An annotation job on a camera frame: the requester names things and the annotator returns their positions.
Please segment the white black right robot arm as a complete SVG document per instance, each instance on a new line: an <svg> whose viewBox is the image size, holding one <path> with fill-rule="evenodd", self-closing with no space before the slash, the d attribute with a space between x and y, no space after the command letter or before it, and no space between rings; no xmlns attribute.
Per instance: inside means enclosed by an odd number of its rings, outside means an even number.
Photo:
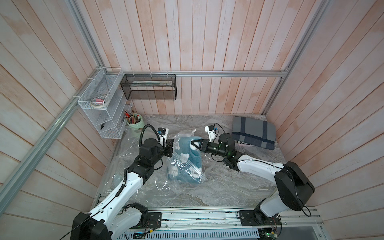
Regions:
<svg viewBox="0 0 384 240"><path fill-rule="evenodd" d="M260 201L252 213L252 219L259 224L288 209L302 211L315 192L315 187L296 163L278 164L250 157L236 150L230 134L221 134L218 143L199 139L191 144L201 152L220 156L229 169L262 177L276 185L276 191Z"/></svg>

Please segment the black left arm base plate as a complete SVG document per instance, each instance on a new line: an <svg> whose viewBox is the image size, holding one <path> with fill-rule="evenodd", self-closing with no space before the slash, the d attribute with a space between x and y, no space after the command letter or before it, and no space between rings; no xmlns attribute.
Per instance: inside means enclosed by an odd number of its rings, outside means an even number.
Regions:
<svg viewBox="0 0 384 240"><path fill-rule="evenodd" d="M161 212L127 212L123 214L123 227L127 229L158 229L161 227Z"/></svg>

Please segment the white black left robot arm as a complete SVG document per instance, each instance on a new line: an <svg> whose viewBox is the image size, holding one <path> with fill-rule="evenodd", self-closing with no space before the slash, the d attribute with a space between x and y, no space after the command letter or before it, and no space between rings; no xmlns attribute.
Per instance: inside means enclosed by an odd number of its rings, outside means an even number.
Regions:
<svg viewBox="0 0 384 240"><path fill-rule="evenodd" d="M164 156L173 154L174 139L146 139L140 145L135 161L124 170L123 180L89 213L79 213L74 221L70 238L72 240L114 240L132 227L156 229L159 221L151 223L147 207L128 204L156 170L155 165Z"/></svg>

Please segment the grey navy plaid blanket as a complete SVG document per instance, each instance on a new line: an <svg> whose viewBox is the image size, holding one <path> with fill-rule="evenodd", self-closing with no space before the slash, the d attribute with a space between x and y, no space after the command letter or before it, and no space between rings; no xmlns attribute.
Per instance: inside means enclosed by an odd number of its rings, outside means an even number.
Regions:
<svg viewBox="0 0 384 240"><path fill-rule="evenodd" d="M276 127L264 120L234 117L232 137L242 144L274 150Z"/></svg>

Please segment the teal blue cloth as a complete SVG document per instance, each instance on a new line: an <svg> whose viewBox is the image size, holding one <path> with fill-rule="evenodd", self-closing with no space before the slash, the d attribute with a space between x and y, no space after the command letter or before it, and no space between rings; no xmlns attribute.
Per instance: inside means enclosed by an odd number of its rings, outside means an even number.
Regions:
<svg viewBox="0 0 384 240"><path fill-rule="evenodd" d="M181 137L174 140L173 155L167 162L169 180L190 185L204 182L201 151L193 151L190 148L191 141L199 139L201 138Z"/></svg>

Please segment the clear plastic vacuum bag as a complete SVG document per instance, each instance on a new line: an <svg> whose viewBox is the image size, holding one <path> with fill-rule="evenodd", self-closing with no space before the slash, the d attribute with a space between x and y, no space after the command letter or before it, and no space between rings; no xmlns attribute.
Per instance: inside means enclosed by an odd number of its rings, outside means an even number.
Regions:
<svg viewBox="0 0 384 240"><path fill-rule="evenodd" d="M96 203L102 201L123 179L139 153L141 130L126 127L109 163ZM202 169L195 171L197 183L187 182L187 177L170 175L170 159L163 158L149 180L129 199L147 207L254 207L275 190L272 182L248 173L229 169L219 156L201 154Z"/></svg>

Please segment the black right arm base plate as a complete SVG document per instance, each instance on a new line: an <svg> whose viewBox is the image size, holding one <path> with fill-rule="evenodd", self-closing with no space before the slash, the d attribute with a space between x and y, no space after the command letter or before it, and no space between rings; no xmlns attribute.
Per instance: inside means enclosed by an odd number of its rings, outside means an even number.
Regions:
<svg viewBox="0 0 384 240"><path fill-rule="evenodd" d="M278 214L273 217L268 217L260 211L242 210L237 212L237 216L242 226L279 226L281 224L281 219Z"/></svg>

